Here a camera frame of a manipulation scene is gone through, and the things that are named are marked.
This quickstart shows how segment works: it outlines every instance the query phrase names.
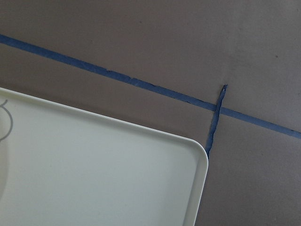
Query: short blue tape strip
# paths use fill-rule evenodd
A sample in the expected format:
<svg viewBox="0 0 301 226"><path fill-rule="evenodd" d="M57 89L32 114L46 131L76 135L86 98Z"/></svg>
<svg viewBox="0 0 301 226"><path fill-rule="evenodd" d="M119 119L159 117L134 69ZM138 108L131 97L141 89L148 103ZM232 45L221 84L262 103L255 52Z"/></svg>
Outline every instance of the short blue tape strip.
<svg viewBox="0 0 301 226"><path fill-rule="evenodd" d="M210 150L212 148L214 133L216 131L218 120L220 118L222 100L225 97L227 86L228 85L224 85L222 90L221 90L220 96L217 99L216 108L215 108L213 118L212 118L212 121L211 121L211 126L210 126L210 130L209 130L208 138L207 138L207 142L206 142L206 147L205 147L205 151L206 151L208 157L209 157L209 154L210 154Z"/></svg>
<svg viewBox="0 0 301 226"><path fill-rule="evenodd" d="M121 74L121 73L114 72L114 71L108 71L107 69L105 69L103 67L96 66L96 65L93 65L93 64L90 64L85 61L81 61L81 60L78 60L78 59L75 59L75 58L72 58L69 56L65 56L63 54L59 54L59 53L50 51L45 48L34 46L34 45L28 44L26 42L7 37L5 35L0 34L0 42L3 44L6 44L8 46L14 47L14 48L22 49L27 52L37 54L42 57L53 59L55 61L59 61L64 64L72 65L72 66L81 68L83 70L89 71L89 72L100 74L102 76L105 76L105 77L108 77L111 79L115 79L115 80L118 80L118 81L121 81L121 82L124 82L127 84L131 84L133 86L140 87L142 89L146 89L146 90L149 90L149 91L152 91L155 93L162 94L167 97L181 100L181 101L190 103L192 105L205 108L210 111L214 111L214 109L215 109L215 105L213 105L209 102L205 102L205 101L196 99L194 97L190 97L188 95L178 93L178 92L175 92L170 89L166 89L164 87L155 86L153 84L150 84L148 82L145 82L145 81L142 81L139 79L131 78L125 74Z"/></svg>
<svg viewBox="0 0 301 226"><path fill-rule="evenodd" d="M296 137L296 138L301 139L301 133L300 132L297 132L295 130L292 130L292 129L289 129L289 128L286 128L286 127L283 127L283 126L279 126L279 125L276 125L274 123L264 121L264 120L246 115L246 114L242 114L242 113L233 111L229 108L222 107L221 108L221 114L230 116L232 118L240 119L242 121L246 121L246 122L252 123L252 124L257 125L257 126L261 126L261 127L267 128L267 129L271 129L273 131L283 133L283 134L289 135L291 137Z"/></svg>
<svg viewBox="0 0 301 226"><path fill-rule="evenodd" d="M121 82L125 82L125 83L128 83L128 84L140 87L142 89L147 89L149 91L159 93L159 94L162 94L162 95L167 96L167 97L171 97L171 98L174 98L174 99L177 99L177 100L181 100L183 102L187 102L187 103L190 103L192 105L202 107L202 108L205 108L205 109L210 110L210 111L215 111L215 109L216 109L215 105L211 104L209 102L205 102L205 101L199 100L197 98L190 97L188 95L178 93L178 92L175 92L175 91L170 90L170 89L166 89L164 87L155 86L155 85L152 85L148 82L145 82L145 81L142 81L142 80L139 80L139 79L135 79L135 78L131 78L131 77L129 77L127 75L124 75L124 74L121 74L121 73L108 71L107 69L105 69L103 67L99 67L99 66L87 63L85 61L77 60L75 58L65 56L63 54L59 54L59 53L50 51L50 50L45 49L45 48L34 46L32 44L10 38L10 37L2 35L2 34L0 34L0 43L3 43L5 45L8 45L8 46L11 46L11 47L14 47L14 48L22 49L24 51L31 52L31 53L37 54L39 56L42 56L42 57L53 59L55 61L58 61L58 62L61 62L61 63L64 63L64 64L72 65L72 66L81 68L83 70L89 71L89 72L100 74L100 75L103 75L103 76L108 77L108 78L119 80ZM267 129L274 130L276 132L284 133L284 134L287 134L289 136L301 139L301 133L300 132L297 132L297 131L294 131L294 130L291 130L291 129L288 129L288 128L285 128L285 127L282 127L282 126L278 126L276 124L273 124L273 123L270 123L270 122L267 122L267 121L263 121L261 119L254 118L252 116L242 114L242 113L233 111L233 110L228 109L228 108L223 108L222 107L221 108L221 114L224 114L224 115L227 115L227 116L230 116L230 117L233 117L233 118L236 118L236 119L240 119L240 120L243 120L243 121L258 125L258 126L261 126L261 127L265 127Z"/></svg>

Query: blue tape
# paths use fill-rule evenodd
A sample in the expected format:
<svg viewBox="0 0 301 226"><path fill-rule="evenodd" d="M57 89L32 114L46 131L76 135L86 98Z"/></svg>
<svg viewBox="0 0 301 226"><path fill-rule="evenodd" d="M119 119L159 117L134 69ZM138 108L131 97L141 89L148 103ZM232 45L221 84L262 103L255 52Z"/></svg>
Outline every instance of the blue tape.
<svg viewBox="0 0 301 226"><path fill-rule="evenodd" d="M178 93L178 92L175 92L170 89L166 89L164 87L155 86L151 83L148 83L148 82L145 82L145 81L142 81L139 79L131 78L125 74L121 74L121 73L114 72L114 71L109 71L103 67L96 66L96 65L87 63L85 61L81 61L81 60L60 54L60 53L56 53L56 52L50 51L45 48L34 46L32 44L28 44L26 42L16 40L16 39L7 37L5 35L0 34L0 43L6 44L6 45L14 47L14 48L22 49L22 50L37 54L42 57L53 59L55 61L59 61L64 64L72 65L77 68L81 68L83 70L93 72L93 73L96 73L96 74L99 74L99 75L102 75L102 76L105 76L105 77L108 77L111 79L115 79L115 80L118 80L118 81L121 81L121 82L124 82L127 84L131 84L133 86L140 87L142 89L146 89L146 90L149 90L149 91L152 91L155 93L159 93L159 94L162 94L167 97L181 100L181 101L190 103L192 105L205 108L210 111L214 111L214 109L215 109L215 105L213 105L209 102L205 102L205 101L196 99L194 97L190 97L188 95Z"/></svg>
<svg viewBox="0 0 301 226"><path fill-rule="evenodd" d="M11 46L14 48L22 49L24 51L34 53L34 54L37 54L42 57L53 59L55 61L58 61L58 62L61 62L64 64L72 65L77 68L81 68L83 70L93 72L93 73L96 73L96 74L99 74L99 75L102 75L102 76L105 76L105 77L108 77L111 79L125 82L125 83L131 84L133 86L140 87L142 89L146 89L146 90L149 90L149 91L152 91L155 93L162 94L167 97L181 100L183 102L187 102L192 105L202 107L202 108L205 108L210 111L216 110L216 106L209 102L205 102L205 101L199 100L197 98L190 97L188 95L178 93L178 92L175 92L170 89L166 89L164 87L155 86L153 84L150 84L148 82L145 82L145 81L142 81L139 79L131 78L125 74L121 74L121 73L114 72L114 71L108 71L107 69L105 69L103 67L99 67L99 66L87 63L85 61L81 61L81 60L78 60L78 59L63 55L63 54L59 54L59 53L50 51L45 48L41 48L41 47L26 43L26 42L23 42L20 40L16 40L16 39L10 38L10 37L2 35L2 34L0 34L0 43L3 43L5 45L8 45L8 46ZM276 124L273 124L273 123L270 123L270 122L267 122L267 121L264 121L261 119L254 118L252 116L242 114L242 113L233 111L228 108L222 107L220 113L230 116L230 117L233 117L233 118L236 118L236 119L240 119L240 120L258 125L258 126L261 126L261 127L264 127L264 128L267 128L267 129L274 130L276 132L284 133L289 136L301 139L300 132L297 132L297 131L294 131L294 130L291 130L291 129L288 129L288 128L285 128L282 126L278 126Z"/></svg>
<svg viewBox="0 0 301 226"><path fill-rule="evenodd" d="M210 150L212 148L214 133L216 131L218 120L220 118L222 100L225 97L227 86L228 85L224 85L222 90L221 90L220 96L217 99L216 108L215 108L213 118L212 118L212 121L211 121L211 126L210 126L210 130L209 130L208 138L207 138L207 142L206 142L206 147L205 147L205 151L206 151L208 157L209 157L209 154L210 154Z"/></svg>

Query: tray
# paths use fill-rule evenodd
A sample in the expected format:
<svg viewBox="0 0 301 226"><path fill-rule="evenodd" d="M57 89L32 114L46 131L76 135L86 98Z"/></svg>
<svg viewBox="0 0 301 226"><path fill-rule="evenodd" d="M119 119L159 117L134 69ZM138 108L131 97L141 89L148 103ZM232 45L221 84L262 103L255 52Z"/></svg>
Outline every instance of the tray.
<svg viewBox="0 0 301 226"><path fill-rule="evenodd" d="M0 225L193 226L207 167L191 139L0 88Z"/></svg>

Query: gray curved line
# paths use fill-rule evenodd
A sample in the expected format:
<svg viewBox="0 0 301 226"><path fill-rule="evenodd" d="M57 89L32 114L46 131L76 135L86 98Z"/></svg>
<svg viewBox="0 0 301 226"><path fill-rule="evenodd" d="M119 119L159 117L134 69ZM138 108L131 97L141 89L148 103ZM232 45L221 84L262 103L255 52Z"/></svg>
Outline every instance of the gray curved line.
<svg viewBox="0 0 301 226"><path fill-rule="evenodd" d="M4 102L3 104L0 105L0 108L2 108L2 109L3 109L4 111L6 111L6 113L8 114L9 119L10 119L10 128L9 128L8 133L7 133L4 137L0 138L0 142L1 142L2 140L4 140L5 138L7 138L7 137L10 135L11 131L13 130L13 125L14 125L14 121L13 121L13 117L11 116L11 113L8 111L8 109L6 109L6 107L4 107L4 105L5 105L7 102L8 102L8 100L5 100L5 102Z"/></svg>

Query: white tray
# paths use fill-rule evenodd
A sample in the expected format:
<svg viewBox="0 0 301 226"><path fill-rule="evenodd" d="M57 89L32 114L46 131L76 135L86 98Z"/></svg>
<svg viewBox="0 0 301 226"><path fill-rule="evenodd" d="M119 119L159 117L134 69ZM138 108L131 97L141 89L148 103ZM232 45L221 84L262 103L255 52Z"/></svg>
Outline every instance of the white tray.
<svg viewBox="0 0 301 226"><path fill-rule="evenodd" d="M5 100L0 225L194 225L208 167L196 141L0 88Z"/></svg>

